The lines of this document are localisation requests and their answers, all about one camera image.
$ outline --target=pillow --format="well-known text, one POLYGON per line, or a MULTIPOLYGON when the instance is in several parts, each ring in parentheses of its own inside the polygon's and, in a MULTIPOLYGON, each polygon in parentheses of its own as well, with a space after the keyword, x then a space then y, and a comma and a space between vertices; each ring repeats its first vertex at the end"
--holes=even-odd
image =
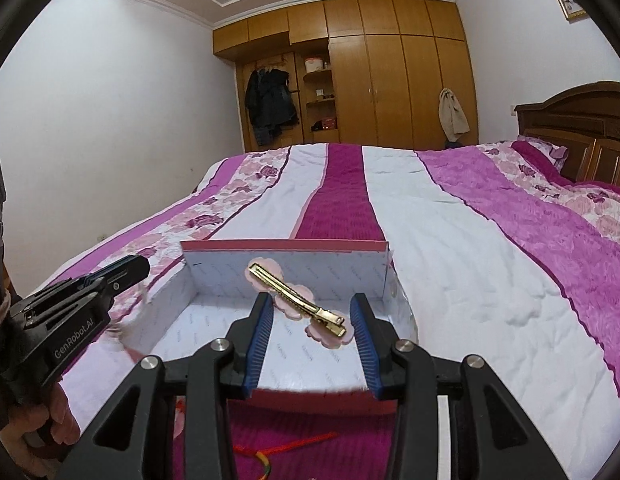
POLYGON ((543 153, 557 171, 561 171, 565 164, 565 159, 568 158, 568 148, 565 146, 555 146, 552 142, 546 140, 537 139, 536 137, 526 137, 520 135, 517 140, 525 140, 527 143, 534 146, 541 153, 543 153))

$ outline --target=gold picture frame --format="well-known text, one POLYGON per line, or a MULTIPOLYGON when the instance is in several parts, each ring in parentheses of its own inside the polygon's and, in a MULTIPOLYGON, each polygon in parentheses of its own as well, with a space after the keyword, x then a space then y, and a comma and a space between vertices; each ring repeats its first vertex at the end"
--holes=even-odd
POLYGON ((583 10, 577 2, 574 0, 558 0, 561 10, 564 12, 565 19, 569 22, 576 20, 582 20, 588 17, 588 13, 583 10))

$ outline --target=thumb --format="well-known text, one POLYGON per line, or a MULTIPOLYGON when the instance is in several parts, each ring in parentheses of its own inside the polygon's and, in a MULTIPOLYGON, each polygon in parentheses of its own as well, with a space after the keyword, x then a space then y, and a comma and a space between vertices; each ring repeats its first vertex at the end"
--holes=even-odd
POLYGON ((20 437, 37 431, 50 418, 46 406, 13 406, 10 408, 10 432, 20 437))

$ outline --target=gold metal hair clip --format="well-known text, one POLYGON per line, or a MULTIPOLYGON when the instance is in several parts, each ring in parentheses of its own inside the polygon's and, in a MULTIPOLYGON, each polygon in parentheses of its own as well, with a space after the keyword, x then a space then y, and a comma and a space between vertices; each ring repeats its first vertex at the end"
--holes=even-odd
POLYGON ((252 264, 248 270, 250 270, 250 273, 255 278, 260 280, 260 282, 273 288, 276 293, 290 305, 298 308, 303 313, 308 314, 313 319, 317 320, 335 336, 341 337, 346 333, 346 329, 342 326, 344 322, 343 317, 337 316, 336 314, 333 314, 329 310, 325 310, 320 306, 316 306, 314 303, 310 303, 301 294, 292 290, 289 286, 273 276, 259 264, 252 264))

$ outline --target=wooden wardrobe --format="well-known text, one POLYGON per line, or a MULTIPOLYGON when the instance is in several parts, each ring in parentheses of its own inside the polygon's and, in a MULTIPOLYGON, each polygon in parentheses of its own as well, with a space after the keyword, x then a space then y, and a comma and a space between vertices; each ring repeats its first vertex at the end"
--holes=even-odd
POLYGON ((325 0, 278 9, 219 28, 214 52, 237 66, 247 151, 258 147, 243 106, 250 72, 279 56, 298 100, 299 128, 271 147, 348 142, 440 150, 439 94, 450 88, 468 118, 463 144, 478 142, 476 97, 466 37, 456 4, 438 0, 325 0), (312 132, 317 115, 304 57, 330 63, 337 129, 312 132))

